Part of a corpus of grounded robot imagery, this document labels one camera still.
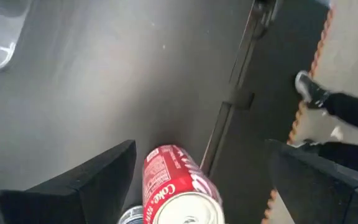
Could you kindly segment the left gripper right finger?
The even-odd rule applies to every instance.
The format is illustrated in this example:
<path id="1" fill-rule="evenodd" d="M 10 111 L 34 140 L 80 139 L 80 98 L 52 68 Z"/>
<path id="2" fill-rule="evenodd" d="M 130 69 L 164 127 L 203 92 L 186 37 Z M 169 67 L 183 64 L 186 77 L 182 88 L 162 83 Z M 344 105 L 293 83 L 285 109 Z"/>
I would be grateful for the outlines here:
<path id="1" fill-rule="evenodd" d="M 269 139 L 269 173 L 295 223 L 358 223 L 358 171 Z"/>

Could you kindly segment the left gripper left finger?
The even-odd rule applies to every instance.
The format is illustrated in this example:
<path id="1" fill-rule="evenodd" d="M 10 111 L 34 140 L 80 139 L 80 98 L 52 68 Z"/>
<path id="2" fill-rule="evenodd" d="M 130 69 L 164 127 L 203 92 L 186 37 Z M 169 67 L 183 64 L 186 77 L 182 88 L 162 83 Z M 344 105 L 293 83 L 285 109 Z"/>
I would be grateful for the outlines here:
<path id="1" fill-rule="evenodd" d="M 135 167 L 135 141 L 27 190 L 0 190 L 0 224 L 116 223 Z"/>

